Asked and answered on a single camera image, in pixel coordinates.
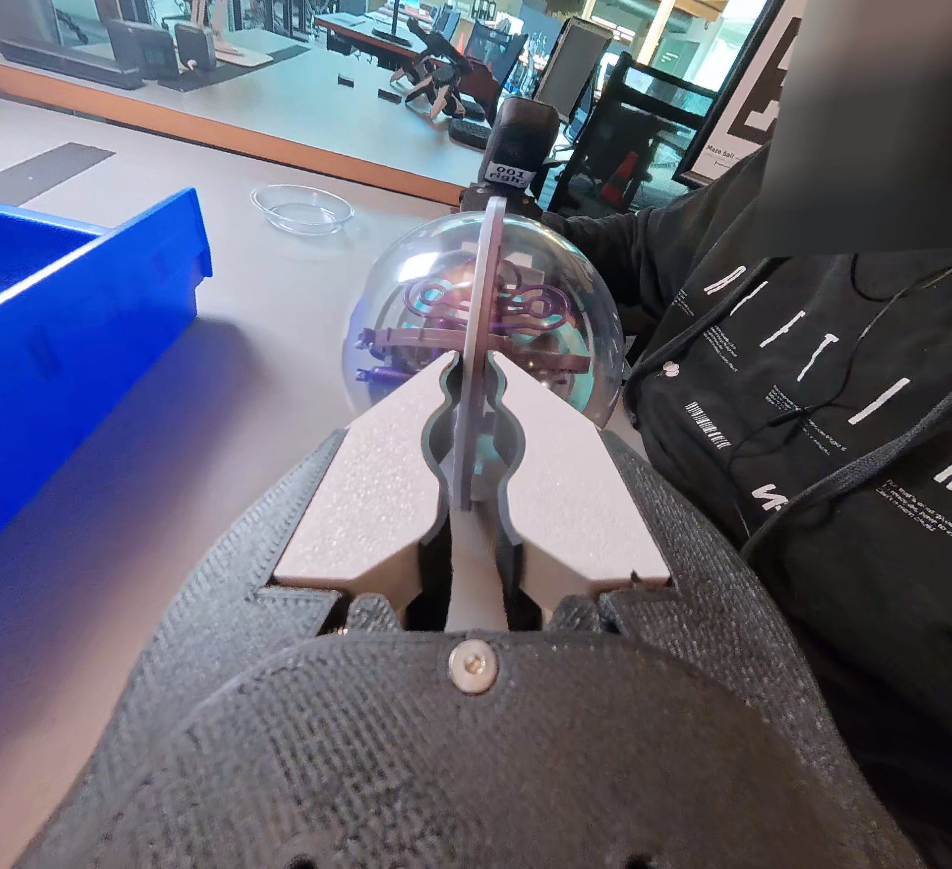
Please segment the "blue plastic bin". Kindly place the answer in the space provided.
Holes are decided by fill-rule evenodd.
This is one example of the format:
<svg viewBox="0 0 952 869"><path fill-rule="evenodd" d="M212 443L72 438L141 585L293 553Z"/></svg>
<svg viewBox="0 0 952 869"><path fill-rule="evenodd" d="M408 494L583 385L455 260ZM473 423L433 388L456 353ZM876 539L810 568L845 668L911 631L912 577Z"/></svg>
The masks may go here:
<svg viewBox="0 0 952 869"><path fill-rule="evenodd" d="M1 211L1 526L195 319L212 276L193 188L107 229Z"/></svg>

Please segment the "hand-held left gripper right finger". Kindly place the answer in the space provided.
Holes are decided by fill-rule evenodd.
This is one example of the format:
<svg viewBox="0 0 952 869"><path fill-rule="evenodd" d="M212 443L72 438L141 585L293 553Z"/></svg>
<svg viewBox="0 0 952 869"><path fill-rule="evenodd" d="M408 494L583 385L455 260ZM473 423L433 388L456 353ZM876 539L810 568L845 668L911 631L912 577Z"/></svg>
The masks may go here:
<svg viewBox="0 0 952 869"><path fill-rule="evenodd" d="M600 429L502 354L489 356L497 486L496 566L506 613L527 598L554 612L568 596L672 581Z"/></svg>

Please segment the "orange traffic cone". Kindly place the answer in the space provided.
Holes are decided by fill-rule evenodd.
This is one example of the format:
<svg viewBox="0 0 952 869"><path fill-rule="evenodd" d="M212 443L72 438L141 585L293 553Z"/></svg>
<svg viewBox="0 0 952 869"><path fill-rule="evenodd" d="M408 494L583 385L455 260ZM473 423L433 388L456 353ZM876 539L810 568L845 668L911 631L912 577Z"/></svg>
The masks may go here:
<svg viewBox="0 0 952 869"><path fill-rule="evenodd" d="M626 191L631 185L636 169L638 167L639 154L637 151L629 151L625 159L621 162L613 174L601 185L599 197L605 204L617 208L625 209L629 204L629 198L626 197Z"/></svg>

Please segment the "black desk mat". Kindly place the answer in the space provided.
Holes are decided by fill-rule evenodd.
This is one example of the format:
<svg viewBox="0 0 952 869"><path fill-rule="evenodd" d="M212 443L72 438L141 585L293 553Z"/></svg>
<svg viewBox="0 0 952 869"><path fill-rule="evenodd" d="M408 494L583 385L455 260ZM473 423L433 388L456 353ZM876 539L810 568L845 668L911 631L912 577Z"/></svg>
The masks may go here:
<svg viewBox="0 0 952 869"><path fill-rule="evenodd" d="M269 61L261 66L247 68L230 62L220 62L214 69L208 71L200 69L184 70L180 72L177 77L160 78L156 81L156 85L180 93L192 92L205 87L223 84L245 75L256 74L268 67L295 59L309 51L310 49L307 45L294 43L291 46L272 53L269 57Z"/></svg>

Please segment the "clear plastic maze ball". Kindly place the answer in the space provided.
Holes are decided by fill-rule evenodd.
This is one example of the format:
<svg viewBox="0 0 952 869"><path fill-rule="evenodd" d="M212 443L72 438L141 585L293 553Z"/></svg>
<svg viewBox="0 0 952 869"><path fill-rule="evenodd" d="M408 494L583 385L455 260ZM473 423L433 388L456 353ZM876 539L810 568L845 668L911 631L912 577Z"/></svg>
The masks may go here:
<svg viewBox="0 0 952 869"><path fill-rule="evenodd" d="M342 347L355 414L446 352L463 353L483 217L463 212L425 223L370 268ZM592 261L540 220L507 213L492 303L490 349L603 431L622 391L625 339Z"/></svg>

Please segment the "small black speaker box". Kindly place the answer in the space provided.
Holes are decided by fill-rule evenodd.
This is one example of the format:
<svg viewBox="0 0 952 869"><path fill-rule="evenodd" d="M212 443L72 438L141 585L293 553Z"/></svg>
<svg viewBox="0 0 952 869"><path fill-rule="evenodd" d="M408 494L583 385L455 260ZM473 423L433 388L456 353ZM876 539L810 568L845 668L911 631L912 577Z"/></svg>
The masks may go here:
<svg viewBox="0 0 952 869"><path fill-rule="evenodd" d="M178 22L174 26L174 42L185 72L209 73L216 69L215 43L207 28Z"/></svg>

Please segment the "framed black-white marker sign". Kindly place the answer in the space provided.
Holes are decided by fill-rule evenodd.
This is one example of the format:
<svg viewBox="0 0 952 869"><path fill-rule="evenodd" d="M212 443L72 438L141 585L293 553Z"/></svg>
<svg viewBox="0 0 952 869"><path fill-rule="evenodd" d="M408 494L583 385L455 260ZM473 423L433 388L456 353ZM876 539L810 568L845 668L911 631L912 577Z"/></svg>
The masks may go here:
<svg viewBox="0 0 952 869"><path fill-rule="evenodd" d="M807 0L767 0L673 181L710 185L773 137Z"/></svg>

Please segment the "orange-edged grey desk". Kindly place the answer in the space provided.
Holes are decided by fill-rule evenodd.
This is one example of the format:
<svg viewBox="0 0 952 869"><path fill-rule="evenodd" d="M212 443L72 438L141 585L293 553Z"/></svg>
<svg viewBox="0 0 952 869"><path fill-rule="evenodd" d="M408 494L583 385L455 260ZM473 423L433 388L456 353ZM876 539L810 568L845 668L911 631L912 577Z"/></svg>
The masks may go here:
<svg viewBox="0 0 952 869"><path fill-rule="evenodd" d="M262 30L234 37L272 54L295 42ZM477 179L482 152L451 140L449 121L377 97L389 73L312 45L286 62L180 93L148 82L123 90L2 60L2 92L452 208ZM337 84L352 77L354 88Z"/></svg>

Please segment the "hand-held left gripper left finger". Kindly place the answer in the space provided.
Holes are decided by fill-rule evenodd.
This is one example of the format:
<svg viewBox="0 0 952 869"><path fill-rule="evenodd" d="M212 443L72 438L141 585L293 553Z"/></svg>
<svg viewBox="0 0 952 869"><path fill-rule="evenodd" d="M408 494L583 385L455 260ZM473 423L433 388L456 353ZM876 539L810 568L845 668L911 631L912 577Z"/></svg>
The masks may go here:
<svg viewBox="0 0 952 869"><path fill-rule="evenodd" d="M446 625L453 372L440 355L343 432L272 573L276 585L383 596L408 625Z"/></svg>

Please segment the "black and tan gripper tool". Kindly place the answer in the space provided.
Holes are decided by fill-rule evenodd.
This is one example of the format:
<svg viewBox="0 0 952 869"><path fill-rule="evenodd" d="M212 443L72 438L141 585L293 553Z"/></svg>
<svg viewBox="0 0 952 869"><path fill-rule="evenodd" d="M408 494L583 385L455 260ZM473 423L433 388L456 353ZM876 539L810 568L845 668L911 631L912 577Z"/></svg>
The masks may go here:
<svg viewBox="0 0 952 869"><path fill-rule="evenodd" d="M423 30L414 18L408 19L408 29L423 43L423 50L404 62L391 76L390 85L401 78L411 84L404 96L406 105L425 97L430 105L432 121L440 114L451 119L465 119L468 110L462 101L460 82L472 72L467 58L462 56L439 31Z"/></svg>

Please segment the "black screen on stand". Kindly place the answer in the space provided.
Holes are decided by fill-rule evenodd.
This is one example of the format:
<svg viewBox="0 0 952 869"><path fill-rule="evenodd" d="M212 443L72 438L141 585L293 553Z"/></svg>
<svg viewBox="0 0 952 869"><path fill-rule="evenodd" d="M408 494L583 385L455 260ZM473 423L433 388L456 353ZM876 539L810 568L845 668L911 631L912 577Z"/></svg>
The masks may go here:
<svg viewBox="0 0 952 869"><path fill-rule="evenodd" d="M580 17L568 18L558 35L532 101L554 108L568 125L596 71L601 57L614 40L613 30Z"/></svg>

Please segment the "black mesh office chair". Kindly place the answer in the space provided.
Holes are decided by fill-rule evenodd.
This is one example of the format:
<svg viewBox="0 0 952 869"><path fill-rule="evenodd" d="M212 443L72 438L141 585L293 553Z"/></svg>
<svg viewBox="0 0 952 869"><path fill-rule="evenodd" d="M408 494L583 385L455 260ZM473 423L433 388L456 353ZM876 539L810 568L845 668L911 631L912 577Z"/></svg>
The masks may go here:
<svg viewBox="0 0 952 869"><path fill-rule="evenodd" d="M717 96L621 53L558 176L548 211L605 218L668 206L687 192L673 174ZM599 192L629 151L638 152L638 167L626 191L629 204L617 209Z"/></svg>

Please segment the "long black bar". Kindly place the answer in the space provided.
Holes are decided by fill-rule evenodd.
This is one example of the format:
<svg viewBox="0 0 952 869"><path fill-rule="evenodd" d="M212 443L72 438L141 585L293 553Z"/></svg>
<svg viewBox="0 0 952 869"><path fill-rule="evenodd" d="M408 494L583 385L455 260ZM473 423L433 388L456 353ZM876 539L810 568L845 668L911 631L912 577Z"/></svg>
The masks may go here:
<svg viewBox="0 0 952 869"><path fill-rule="evenodd" d="M131 91L144 84L137 66L117 63L72 47L46 42L1 40L1 54L7 62L117 89Z"/></svg>

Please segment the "black power station box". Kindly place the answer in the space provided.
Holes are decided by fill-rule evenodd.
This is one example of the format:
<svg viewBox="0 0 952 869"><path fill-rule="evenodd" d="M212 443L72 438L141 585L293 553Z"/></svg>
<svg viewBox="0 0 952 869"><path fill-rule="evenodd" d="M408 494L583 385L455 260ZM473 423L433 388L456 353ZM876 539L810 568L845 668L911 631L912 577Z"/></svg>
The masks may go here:
<svg viewBox="0 0 952 869"><path fill-rule="evenodd" d="M120 18L107 19L105 28L117 63L138 69L146 81L178 79L176 48L166 30Z"/></svg>

